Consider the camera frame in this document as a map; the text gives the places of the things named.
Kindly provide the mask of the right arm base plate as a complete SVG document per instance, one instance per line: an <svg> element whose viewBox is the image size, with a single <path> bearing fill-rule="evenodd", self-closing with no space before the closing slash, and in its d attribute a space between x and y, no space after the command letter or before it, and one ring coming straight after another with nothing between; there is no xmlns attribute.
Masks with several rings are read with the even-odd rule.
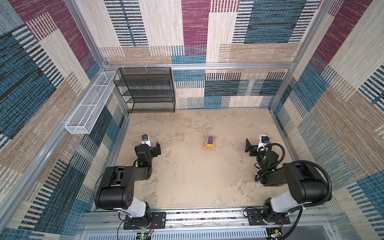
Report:
<svg viewBox="0 0 384 240"><path fill-rule="evenodd" d="M288 225L291 223L288 214L264 211L261 208L248 207L243 209L243 216L250 226Z"/></svg>

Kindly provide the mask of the purple triangular block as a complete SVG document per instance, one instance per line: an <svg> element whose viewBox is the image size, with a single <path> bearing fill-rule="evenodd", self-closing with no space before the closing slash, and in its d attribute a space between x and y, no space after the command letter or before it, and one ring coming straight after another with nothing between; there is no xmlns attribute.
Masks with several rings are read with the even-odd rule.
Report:
<svg viewBox="0 0 384 240"><path fill-rule="evenodd" d="M214 144L214 138L213 137L208 137L207 144L208 145L213 145Z"/></svg>

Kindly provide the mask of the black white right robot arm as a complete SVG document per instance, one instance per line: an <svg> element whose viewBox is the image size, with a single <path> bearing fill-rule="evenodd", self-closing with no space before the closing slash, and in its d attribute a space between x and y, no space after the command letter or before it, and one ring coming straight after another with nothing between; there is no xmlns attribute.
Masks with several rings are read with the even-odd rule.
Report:
<svg viewBox="0 0 384 240"><path fill-rule="evenodd" d="M258 145L246 140L245 152L256 158L255 182L264 187L288 186L288 191L265 200L261 208L248 207L244 216L254 225L290 223L288 214L307 207L322 205L332 199L333 185L328 173L310 161L283 163L285 148L271 143L266 135Z"/></svg>

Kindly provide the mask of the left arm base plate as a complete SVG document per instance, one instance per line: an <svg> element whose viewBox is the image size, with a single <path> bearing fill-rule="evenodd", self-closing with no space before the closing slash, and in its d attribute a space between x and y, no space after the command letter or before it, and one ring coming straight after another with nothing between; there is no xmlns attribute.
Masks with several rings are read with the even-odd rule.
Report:
<svg viewBox="0 0 384 240"><path fill-rule="evenodd" d="M123 229L124 230L149 230L155 228L164 229L166 225L167 213L166 212L153 212L145 214L141 218L129 218L126 216Z"/></svg>

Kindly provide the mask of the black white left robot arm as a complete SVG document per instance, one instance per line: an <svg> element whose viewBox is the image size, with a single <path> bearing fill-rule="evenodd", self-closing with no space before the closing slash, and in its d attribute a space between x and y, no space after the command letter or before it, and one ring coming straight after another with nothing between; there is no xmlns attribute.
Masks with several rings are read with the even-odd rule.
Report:
<svg viewBox="0 0 384 240"><path fill-rule="evenodd" d="M141 144L135 147L135 153L138 159L134 165L106 168L94 201L98 209L122 212L126 222L144 229L151 225L153 218L149 204L134 196L135 182L150 179L153 158L161 154L161 145Z"/></svg>

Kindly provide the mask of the plain wood block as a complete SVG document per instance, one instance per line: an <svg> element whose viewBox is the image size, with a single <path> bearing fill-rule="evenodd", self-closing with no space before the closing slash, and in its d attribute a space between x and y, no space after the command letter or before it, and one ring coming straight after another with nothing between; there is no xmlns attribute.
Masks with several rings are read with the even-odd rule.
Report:
<svg viewBox="0 0 384 240"><path fill-rule="evenodd" d="M206 150L206 151L214 151L216 149L216 145L214 144L214 147L212 148L209 148L207 147L207 142L204 142L203 144L203 150Z"/></svg>

